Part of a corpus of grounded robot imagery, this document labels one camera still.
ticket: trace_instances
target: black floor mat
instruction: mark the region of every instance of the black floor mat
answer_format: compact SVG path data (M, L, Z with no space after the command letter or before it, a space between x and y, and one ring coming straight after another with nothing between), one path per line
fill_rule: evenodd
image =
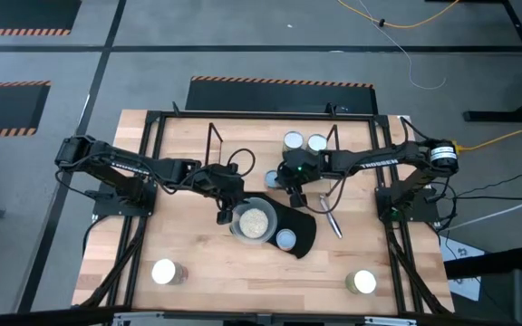
M0 36L70 33L81 0L0 0Z
M378 114L371 84L212 76L191 79L185 109L323 113L328 102L339 113Z
M50 85L49 81L0 82L0 137L35 134Z

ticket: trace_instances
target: orange striped tape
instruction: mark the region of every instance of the orange striped tape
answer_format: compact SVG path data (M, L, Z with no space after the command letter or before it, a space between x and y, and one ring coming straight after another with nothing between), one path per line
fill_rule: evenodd
M0 28L0 36L65 36L71 32L54 28Z
M0 129L0 137L32 136L36 131L37 128Z
M316 85L316 86L343 86L343 87L364 87L373 89L372 84L360 82L341 82L341 81L298 81L281 80L273 78L243 78L243 77L214 77L214 76L193 76L192 81L209 82L260 82L260 83L281 83L292 85Z
M0 87L7 86L51 86L51 81L11 81L11 82L0 82Z

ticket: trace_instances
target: yellow cable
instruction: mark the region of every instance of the yellow cable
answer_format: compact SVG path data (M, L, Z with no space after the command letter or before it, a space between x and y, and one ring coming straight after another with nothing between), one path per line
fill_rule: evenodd
M484 143L482 143L482 144L480 144L480 145L473 146L473 147L470 147L470 148L467 148L467 147L464 147L464 146L461 146L461 145L457 145L457 151L470 151L470 150L475 150L475 149L481 149L481 148L483 148L483 147L485 147L485 146L488 146L488 145L490 145L490 144L496 143L496 142L501 141L501 140L503 140L503 139L507 139L507 138L509 138L509 137L511 137L511 136L518 135L518 134L520 134L520 133L522 133L522 130L518 130L518 131L515 131L515 132L511 132L511 133L509 133L509 134L507 134L507 135L504 135L504 136L501 136L501 137L495 138L495 139L493 139L493 140L489 140L489 141L484 142Z
M361 12L361 11L359 11L359 10L357 10L357 9L355 9L355 8L353 8L353 7L351 7L351 6L349 6L349 5L347 5L347 4L346 4L345 2L343 2L342 0L337 0L337 2L339 2L340 5L343 5L344 7L346 7L346 8L348 8L348 9L352 10L353 12L355 12L355 13L357 13L357 14L359 14L359 15L361 15L362 17L368 18L368 20L373 20L373 21L376 22L376 23L379 23L379 22L380 22L379 20L377 20L377 19L373 19L373 18L371 18L369 15L364 14L363 12ZM402 29L408 29L408 28L418 27L418 26L420 26L420 25L424 25L424 24L426 24L426 23L428 23L428 22L434 20L436 17L440 16L441 14L446 13L447 11L449 11L450 8L452 8L452 6L454 6L454 5L457 4L458 2L460 2L460 0L456 0L455 2L453 2L452 4L450 4L449 6L447 6L446 8L442 9L441 12L439 12L439 13L435 14L434 16L432 16L431 18L426 19L426 20L423 20L423 21L421 21L421 22L419 22L419 23L416 23L416 24L412 24L412 25L397 25L397 24L390 24L390 23L385 23L385 22L384 22L384 26L390 26L390 27L394 27L394 28L402 28Z

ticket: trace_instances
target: wooden tabletop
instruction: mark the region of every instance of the wooden tabletop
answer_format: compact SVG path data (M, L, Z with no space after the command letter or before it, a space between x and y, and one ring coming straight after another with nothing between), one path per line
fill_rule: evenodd
M145 110L124 110L114 146L138 151ZM404 134L397 116L389 116L394 142ZM283 136L290 130L305 139L318 133L327 135L332 121L306 120L222 120L168 118L160 151L161 158L204 159L208 124L213 122L223 138L213 141L211 163L227 162L240 148L256 155L256 165L245 177L246 191L263 191L288 205L284 191L269 191L265 173L275 169L281 158ZM336 121L340 148L360 151L372 148L368 124ZM379 139L383 142L382 131ZM147 153L152 152L153 140ZM248 169L251 158L241 153L234 159L239 171ZM401 178L412 167L399 166ZM388 171L386 180L390 180ZM318 194L330 189L333 181L322 180L304 186L309 206L321 209ZM379 222L373 190L373 169L347 179L339 206L333 212L343 232L338 239L325 216L314 215L317 235L310 253L295 259L270 244L240 243L227 225L217 225L218 209L210 198L188 191L174 196L159 190L153 216L149 218L140 259L133 308L142 310L182 310L210 312L286 312L331 314L396 314L388 245ZM337 190L332 200L337 197ZM114 264L120 239L121 217L109 217L92 229L78 282L72 299L88 298ZM423 223L409 223L417 270L431 291L453 310L437 236ZM169 258L188 268L181 285L157 285L150 272L154 263ZM352 294L344 288L344 277L352 271L371 271L377 280L372 294ZM122 302L128 271L121 277L117 302ZM406 303L412 310L407 275L402 271Z

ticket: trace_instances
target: gray floor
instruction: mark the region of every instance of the gray floor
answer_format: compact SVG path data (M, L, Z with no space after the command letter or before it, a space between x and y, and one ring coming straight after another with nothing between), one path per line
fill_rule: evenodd
M410 0L363 0L374 15L397 24L417 22L444 4ZM357 1L347 1L359 8ZM66 38L0 37L0 44L103 44L117 0L84 0ZM514 2L522 19L522 2ZM387 30L400 44L520 44L502 6L456 5L435 23ZM370 23L334 0L129 0L118 45L356 44L389 45ZM55 190L53 158L71 135L92 83L98 53L0 53L0 82L51 80L38 133L0 139L0 313L15 309ZM522 55L398 53L114 53L108 62L88 133L111 141L122 109L169 110L183 106L192 75L256 76L339 82L376 87L382 114L411 115L424 132L474 145L522 128L522 124L465 123L465 110L513 110L522 104ZM462 191L522 172L522 135L460 159L451 185ZM73 185L96 182L76 177ZM521 196L522 179L483 192ZM459 203L459 222L514 205L504 201ZM45 267L34 309L69 306L81 261L82 236L92 203L70 194ZM451 237L487 251L522 246L522 211L476 224Z

